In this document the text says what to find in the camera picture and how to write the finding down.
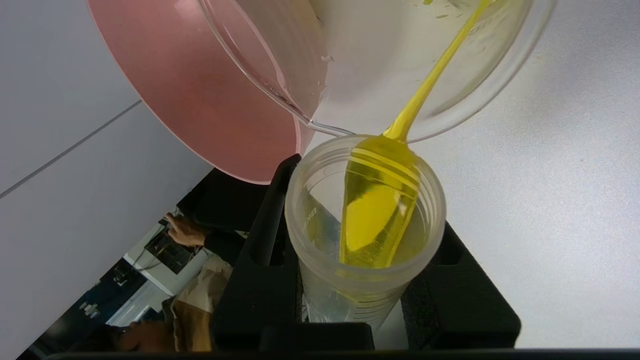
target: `yellow spoon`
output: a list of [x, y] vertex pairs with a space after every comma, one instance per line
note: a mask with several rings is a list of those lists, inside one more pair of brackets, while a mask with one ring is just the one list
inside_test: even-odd
[[356, 146], [347, 164], [340, 262], [364, 268], [391, 265], [417, 201], [419, 174], [406, 144], [409, 128], [460, 44], [492, 0], [481, 0], [415, 95], [380, 136]]

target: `white table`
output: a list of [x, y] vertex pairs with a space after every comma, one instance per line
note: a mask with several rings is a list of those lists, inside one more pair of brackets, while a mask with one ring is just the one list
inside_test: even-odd
[[[493, 102], [412, 146], [520, 316], [518, 347], [640, 346], [639, 31], [640, 1], [560, 0]], [[399, 308], [382, 331], [406, 346]]]

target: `clear plastic cup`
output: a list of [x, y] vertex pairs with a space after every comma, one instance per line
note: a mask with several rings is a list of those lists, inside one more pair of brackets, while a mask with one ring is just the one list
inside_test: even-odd
[[[480, 2], [199, 1], [254, 85], [308, 127], [336, 136], [384, 131]], [[527, 59], [554, 3], [495, 0], [424, 103], [409, 142], [489, 103]]]
[[418, 202], [392, 266], [368, 269], [340, 263], [344, 176], [351, 151], [365, 138], [344, 136], [310, 151], [291, 177], [285, 217], [300, 259], [309, 320], [366, 322], [376, 330], [440, 246], [446, 210], [438, 179], [418, 159]]

